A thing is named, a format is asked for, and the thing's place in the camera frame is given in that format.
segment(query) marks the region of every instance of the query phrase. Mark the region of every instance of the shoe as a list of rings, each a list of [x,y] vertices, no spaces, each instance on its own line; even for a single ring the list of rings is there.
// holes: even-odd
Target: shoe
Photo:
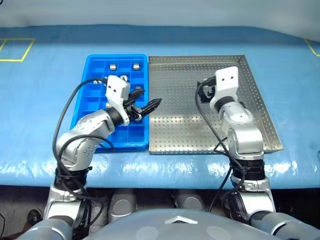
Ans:
[[[38,210],[32,209],[28,212],[26,216],[26,221],[31,224],[31,226],[36,225],[40,221],[42,221],[41,214]]]

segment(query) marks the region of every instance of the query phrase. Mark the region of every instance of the black cable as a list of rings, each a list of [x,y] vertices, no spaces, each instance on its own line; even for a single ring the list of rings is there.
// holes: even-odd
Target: black cable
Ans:
[[[219,145],[221,145],[221,147],[223,148],[223,150],[225,151],[225,156],[227,156],[230,160],[231,163],[234,163],[236,164],[239,169],[241,170],[241,181],[234,187],[232,188],[231,190],[227,191],[226,194],[223,195],[222,197],[222,200],[221,200],[221,205],[223,205],[224,203],[224,199],[226,198],[226,196],[230,193],[232,193],[233,191],[237,190],[245,181],[245,178],[246,178],[246,172],[245,170],[243,169],[243,166],[236,160],[234,159],[229,151],[227,150],[227,147],[225,146],[225,144],[223,143],[223,141],[221,140],[220,136],[218,135],[218,133],[216,132],[216,130],[214,129],[214,127],[211,125],[209,119],[207,118],[207,116],[205,115],[205,113],[202,111],[201,107],[200,107],[200,103],[199,103],[199,97],[198,97],[198,92],[200,90],[200,88],[204,85],[205,83],[202,82],[201,84],[199,84],[196,88],[196,91],[195,91],[195,95],[194,95],[194,99],[195,99],[195,105],[196,105],[196,108],[198,109],[200,115],[203,117],[204,121],[206,122],[206,124],[208,125],[208,127],[210,128],[210,130],[212,131],[212,133],[214,134],[214,136],[216,137],[216,139],[218,140],[218,144],[217,146],[214,148],[216,152],[220,152],[220,151],[217,151],[216,149],[218,148]],[[224,180],[223,182],[221,183],[216,195],[214,196],[211,204],[210,204],[210,207],[208,208],[208,212],[211,212],[212,210],[212,207],[213,207],[213,204],[215,202],[215,200],[217,199],[218,197],[218,194],[221,192],[222,188],[224,187],[224,185],[226,184],[228,178],[229,178],[229,175],[231,173],[231,170],[232,170],[232,166],[229,167],[229,170],[226,174],[226,176],[224,177]]]
[[[94,79],[89,79],[89,80],[86,80],[86,81],[83,81],[81,82],[75,89],[74,91],[72,92],[71,96],[69,97],[69,99],[67,100],[61,114],[60,114],[60,117],[58,119],[58,122],[57,122],[57,125],[56,125],[56,128],[55,128],[55,131],[54,131],[54,134],[53,134],[53,141],[52,141],[52,151],[53,151],[53,155],[55,157],[55,159],[57,160],[57,164],[58,164],[58,167],[57,167],[57,171],[58,171],[58,174],[60,174],[60,176],[62,177],[62,185],[64,187],[65,190],[67,190],[69,193],[71,193],[72,195],[74,195],[75,197],[79,198],[79,199],[83,199],[83,200],[88,200],[88,201],[96,201],[96,202],[99,202],[101,204],[101,208],[100,208],[100,211],[98,212],[98,214],[95,216],[95,218],[89,222],[88,221],[88,224],[87,226],[85,227],[85,229],[89,228],[97,219],[98,217],[100,216],[100,214],[102,213],[103,209],[104,209],[104,203],[99,199],[99,198],[96,198],[96,197],[91,197],[89,196],[87,190],[84,188],[84,186],[77,180],[75,179],[72,174],[70,173],[70,171],[65,167],[65,165],[62,163],[62,160],[61,160],[61,156],[62,156],[62,153],[63,151],[61,151],[59,154],[57,153],[57,138],[58,138],[58,134],[59,134],[59,130],[60,130],[60,127],[61,127],[61,124],[62,124],[62,121],[64,119],[64,116],[73,100],[73,98],[75,97],[75,95],[77,94],[77,92],[79,91],[79,89],[87,84],[87,83],[90,83],[90,82],[94,82],[94,81],[101,81],[101,82],[104,82],[105,84],[107,84],[107,80],[106,79],[101,79],[101,78],[94,78]],[[103,137],[100,137],[100,136],[95,136],[95,135],[90,135],[89,137],[96,137],[98,139],[102,139],[104,141],[106,141],[107,143],[110,144],[111,146],[111,149],[112,151],[114,151],[114,146],[111,144],[111,142],[109,142],[107,139],[103,138]],[[65,149],[68,144],[70,144],[72,141],[75,141],[76,139],[78,138],[71,138],[69,139],[63,146],[61,149]],[[77,186],[78,188],[81,189],[81,191],[85,194],[85,195],[81,195],[81,194],[78,194],[76,192],[74,192],[73,190],[69,189],[69,187],[65,184],[65,179],[64,178],[64,175],[63,173],[61,172],[61,170],[63,171],[64,174],[67,175],[67,177],[69,177]]]
[[[3,234],[4,234],[4,231],[5,231],[5,226],[6,226],[6,219],[5,217],[0,213],[0,216],[1,218],[3,219],[3,227],[2,227],[2,231],[1,231],[1,234],[0,234],[0,238],[2,238]]]

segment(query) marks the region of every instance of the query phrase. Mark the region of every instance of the stainless steel tray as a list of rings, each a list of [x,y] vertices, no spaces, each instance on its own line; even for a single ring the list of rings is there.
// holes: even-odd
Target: stainless steel tray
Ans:
[[[162,98],[160,106],[149,118],[149,151],[152,154],[212,153],[218,140],[197,111],[197,81],[231,66],[238,67],[238,100],[253,114],[263,136],[264,151],[283,149],[244,55],[150,56],[150,99]],[[224,138],[218,113],[211,111],[208,104],[202,104],[202,108]]]

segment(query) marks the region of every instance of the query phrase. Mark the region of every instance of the white wall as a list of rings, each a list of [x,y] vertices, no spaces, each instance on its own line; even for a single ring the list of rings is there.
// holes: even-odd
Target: white wall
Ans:
[[[258,27],[320,41],[320,0],[3,0],[0,27]]]

